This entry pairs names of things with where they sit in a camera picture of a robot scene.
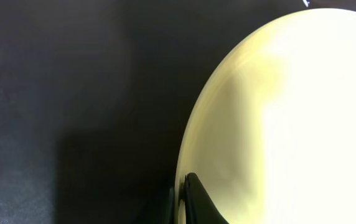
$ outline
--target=dark background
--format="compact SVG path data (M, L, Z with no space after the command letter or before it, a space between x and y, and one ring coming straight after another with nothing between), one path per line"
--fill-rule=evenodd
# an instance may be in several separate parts
M356 1L316 7L356 10ZM301 0L0 0L0 223L129 223L224 56Z

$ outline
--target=white round object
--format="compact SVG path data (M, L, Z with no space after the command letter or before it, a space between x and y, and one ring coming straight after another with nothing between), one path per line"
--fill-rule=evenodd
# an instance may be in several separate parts
M356 223L356 12L297 12L238 44L190 116L176 195L189 172L230 224Z

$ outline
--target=cream-colored disc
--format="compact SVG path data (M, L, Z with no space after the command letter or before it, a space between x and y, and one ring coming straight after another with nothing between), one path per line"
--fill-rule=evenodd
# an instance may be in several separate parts
M356 223L356 12L297 12L238 44L190 116L176 194L189 172L230 224Z

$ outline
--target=black pointed object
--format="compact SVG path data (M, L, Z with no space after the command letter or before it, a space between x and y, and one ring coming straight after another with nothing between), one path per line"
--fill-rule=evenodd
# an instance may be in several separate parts
M185 177L186 224L228 224L195 173Z

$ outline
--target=glossy white surface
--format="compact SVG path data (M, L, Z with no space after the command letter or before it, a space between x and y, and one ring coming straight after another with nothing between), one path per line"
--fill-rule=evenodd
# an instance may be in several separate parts
M236 46L192 112L176 193L189 172L231 224L356 223L356 12L297 12Z

